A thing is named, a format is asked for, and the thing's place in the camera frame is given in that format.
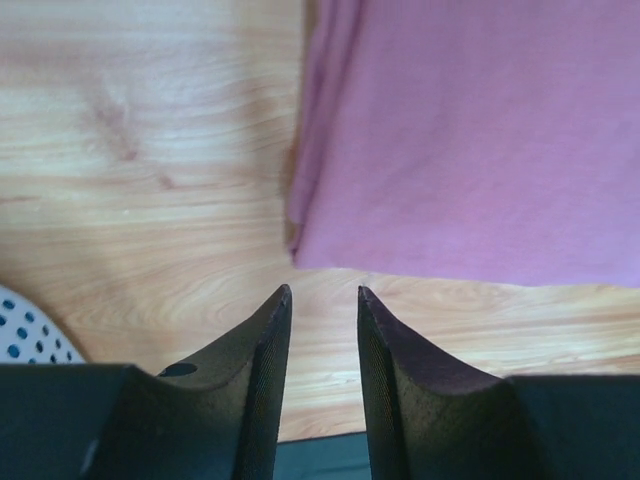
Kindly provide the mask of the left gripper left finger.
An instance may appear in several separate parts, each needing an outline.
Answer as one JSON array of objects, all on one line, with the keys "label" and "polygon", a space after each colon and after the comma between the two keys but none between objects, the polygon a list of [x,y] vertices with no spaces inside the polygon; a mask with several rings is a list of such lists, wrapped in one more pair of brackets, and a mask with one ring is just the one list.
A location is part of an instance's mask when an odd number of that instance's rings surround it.
[{"label": "left gripper left finger", "polygon": [[5,479],[269,479],[292,323],[279,287],[151,375],[133,364],[1,364]]}]

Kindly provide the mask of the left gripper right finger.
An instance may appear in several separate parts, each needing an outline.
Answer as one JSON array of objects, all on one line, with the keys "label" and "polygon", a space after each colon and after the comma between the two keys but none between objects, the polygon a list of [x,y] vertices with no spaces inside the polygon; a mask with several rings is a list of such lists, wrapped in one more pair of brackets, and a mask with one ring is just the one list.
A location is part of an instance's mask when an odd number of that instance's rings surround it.
[{"label": "left gripper right finger", "polygon": [[358,351],[376,479],[635,479],[635,375],[499,378],[358,292]]}]

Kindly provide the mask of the pink t shirt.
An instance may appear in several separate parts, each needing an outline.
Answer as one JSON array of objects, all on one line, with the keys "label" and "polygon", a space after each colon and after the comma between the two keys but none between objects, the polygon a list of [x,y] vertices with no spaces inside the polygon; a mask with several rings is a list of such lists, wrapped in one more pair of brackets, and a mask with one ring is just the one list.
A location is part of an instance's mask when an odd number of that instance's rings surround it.
[{"label": "pink t shirt", "polygon": [[300,268],[639,283],[635,1],[319,1]]}]

